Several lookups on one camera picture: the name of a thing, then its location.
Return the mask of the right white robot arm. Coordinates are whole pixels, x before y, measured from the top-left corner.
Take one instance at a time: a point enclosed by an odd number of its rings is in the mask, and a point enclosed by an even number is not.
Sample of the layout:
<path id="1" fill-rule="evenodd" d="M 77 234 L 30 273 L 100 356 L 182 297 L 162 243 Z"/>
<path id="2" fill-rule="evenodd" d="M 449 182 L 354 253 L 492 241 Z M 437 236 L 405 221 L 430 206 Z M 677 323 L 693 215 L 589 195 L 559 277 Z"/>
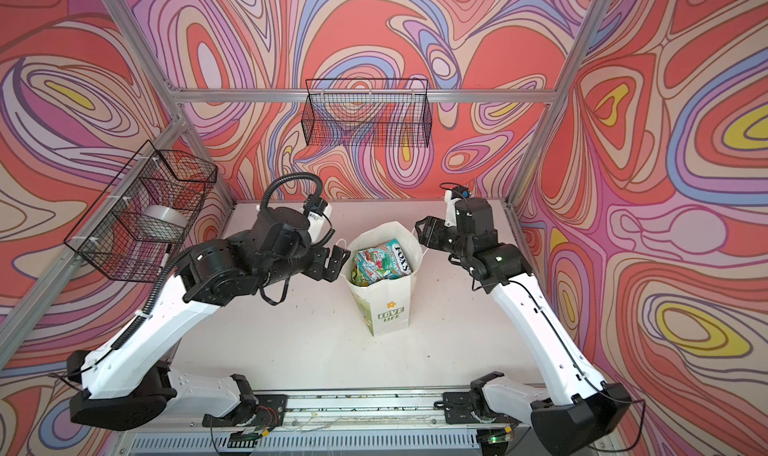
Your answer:
<path id="1" fill-rule="evenodd" d="M 467 271 L 473 290 L 500 306 L 544 382 L 536 388 L 488 373 L 471 382 L 463 405 L 439 401 L 446 418 L 465 413 L 482 423 L 525 424 L 551 455 L 572 455 L 609 435 L 633 403 L 627 389 L 607 382 L 571 340 L 521 250 L 500 242 L 490 203 L 463 187 L 446 190 L 445 201 L 445 218 L 416 222 L 419 243 L 447 253 L 451 264 Z"/>

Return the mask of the white paper bag with flowers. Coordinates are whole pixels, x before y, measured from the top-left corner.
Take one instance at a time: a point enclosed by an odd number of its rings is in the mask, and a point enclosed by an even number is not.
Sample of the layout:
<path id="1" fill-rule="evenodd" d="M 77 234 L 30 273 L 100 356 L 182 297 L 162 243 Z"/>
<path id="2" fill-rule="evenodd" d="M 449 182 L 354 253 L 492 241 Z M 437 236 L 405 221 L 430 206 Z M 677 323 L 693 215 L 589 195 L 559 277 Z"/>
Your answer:
<path id="1" fill-rule="evenodd" d="M 362 249 L 397 239 L 412 267 L 412 274 L 395 280 L 384 280 L 367 287 L 354 285 L 350 279 L 354 255 Z M 370 229 L 347 246 L 350 258 L 343 265 L 341 276 L 350 291 L 370 334 L 374 337 L 405 329 L 409 325 L 411 299 L 416 293 L 419 271 L 426 250 L 415 233 L 397 221 Z"/>

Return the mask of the teal Fox's candy bag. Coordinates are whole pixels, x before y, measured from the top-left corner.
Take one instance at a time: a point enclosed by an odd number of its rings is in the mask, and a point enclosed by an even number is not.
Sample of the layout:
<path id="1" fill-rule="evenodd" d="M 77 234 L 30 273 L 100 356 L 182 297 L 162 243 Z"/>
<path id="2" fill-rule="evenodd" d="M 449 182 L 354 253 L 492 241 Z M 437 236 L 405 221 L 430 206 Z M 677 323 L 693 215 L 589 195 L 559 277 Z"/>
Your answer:
<path id="1" fill-rule="evenodd" d="M 412 267 L 397 239 L 359 250 L 353 258 L 351 282 L 367 287 L 384 280 L 395 280 L 412 274 Z"/>

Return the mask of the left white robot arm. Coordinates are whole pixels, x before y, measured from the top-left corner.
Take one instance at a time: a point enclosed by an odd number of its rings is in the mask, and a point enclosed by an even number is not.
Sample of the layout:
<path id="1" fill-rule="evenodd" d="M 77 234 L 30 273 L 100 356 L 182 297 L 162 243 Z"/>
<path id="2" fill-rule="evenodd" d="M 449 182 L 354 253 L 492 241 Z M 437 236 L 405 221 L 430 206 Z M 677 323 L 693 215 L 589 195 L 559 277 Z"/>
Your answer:
<path id="1" fill-rule="evenodd" d="M 328 244 L 332 212 L 323 199 L 309 198 L 300 210 L 262 203 L 252 228 L 169 259 L 119 333 L 68 358 L 66 377 L 81 386 L 69 401 L 71 422 L 127 431 L 160 416 L 193 416 L 210 429 L 277 426 L 275 410 L 259 402 L 245 376 L 195 376 L 172 369 L 164 357 L 238 297 L 258 295 L 276 306 L 266 293 L 270 285 L 287 286 L 295 275 L 335 281 L 350 253 Z"/>

